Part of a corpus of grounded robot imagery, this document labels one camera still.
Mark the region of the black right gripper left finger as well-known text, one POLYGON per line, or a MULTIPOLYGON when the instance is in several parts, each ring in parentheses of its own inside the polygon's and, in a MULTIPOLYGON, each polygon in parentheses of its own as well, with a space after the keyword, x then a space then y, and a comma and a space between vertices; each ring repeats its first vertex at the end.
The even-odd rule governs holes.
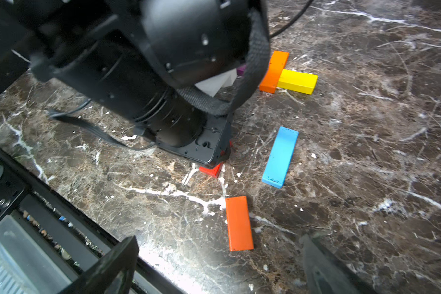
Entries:
POLYGON ((62 294, 128 294, 138 259, 136 237, 127 237, 88 271, 61 291, 62 294))

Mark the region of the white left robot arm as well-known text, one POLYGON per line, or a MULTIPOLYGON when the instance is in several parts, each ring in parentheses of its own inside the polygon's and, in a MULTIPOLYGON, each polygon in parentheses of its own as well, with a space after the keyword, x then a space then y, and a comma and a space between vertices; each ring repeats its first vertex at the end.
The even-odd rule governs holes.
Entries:
POLYGON ((208 168, 230 157, 271 52, 264 1, 0 1, 0 68, 12 50, 208 168))

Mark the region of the red block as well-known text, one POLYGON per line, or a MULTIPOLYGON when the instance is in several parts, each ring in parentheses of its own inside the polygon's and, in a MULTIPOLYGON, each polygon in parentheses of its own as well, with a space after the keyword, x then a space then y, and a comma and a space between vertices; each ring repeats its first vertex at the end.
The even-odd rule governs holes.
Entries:
POLYGON ((225 162, 229 159, 231 151, 232 151, 232 141, 229 141, 229 144, 227 145, 226 149, 222 148, 215 148, 214 149, 214 159, 218 163, 215 167, 199 167, 198 170, 206 175, 209 175, 213 178, 218 178, 221 172, 221 169, 223 168, 225 162))

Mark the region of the purple block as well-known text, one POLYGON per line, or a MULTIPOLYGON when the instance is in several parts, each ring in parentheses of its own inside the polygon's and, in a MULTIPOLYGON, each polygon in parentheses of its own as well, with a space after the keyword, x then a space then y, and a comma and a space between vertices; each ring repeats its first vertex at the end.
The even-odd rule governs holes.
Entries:
POLYGON ((236 73, 238 77, 242 77, 245 74, 245 70, 246 70, 246 64, 243 64, 240 67, 236 68, 236 73))

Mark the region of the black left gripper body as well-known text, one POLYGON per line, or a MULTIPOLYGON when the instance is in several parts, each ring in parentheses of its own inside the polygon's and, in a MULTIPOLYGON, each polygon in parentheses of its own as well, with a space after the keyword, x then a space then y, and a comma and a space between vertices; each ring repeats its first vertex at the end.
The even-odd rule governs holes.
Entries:
POLYGON ((156 145, 169 153, 188 159, 198 165, 218 165, 230 155, 229 140, 232 136, 233 115, 215 117, 207 115, 202 132, 183 147, 171 147, 166 143, 156 145))

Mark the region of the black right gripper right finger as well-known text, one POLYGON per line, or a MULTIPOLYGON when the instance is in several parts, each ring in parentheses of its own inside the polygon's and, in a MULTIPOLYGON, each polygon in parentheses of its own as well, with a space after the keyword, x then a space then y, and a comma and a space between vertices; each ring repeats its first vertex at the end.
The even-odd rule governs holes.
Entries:
POLYGON ((353 273, 318 240, 300 238, 303 269, 311 294, 374 294, 376 291, 353 273))

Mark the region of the small yellow block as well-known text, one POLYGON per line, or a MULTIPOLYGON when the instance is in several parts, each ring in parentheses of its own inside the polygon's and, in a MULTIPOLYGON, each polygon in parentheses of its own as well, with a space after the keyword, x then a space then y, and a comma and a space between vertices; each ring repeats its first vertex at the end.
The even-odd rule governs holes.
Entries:
POLYGON ((311 95, 317 81, 317 75, 284 69, 279 77, 277 87, 311 95))

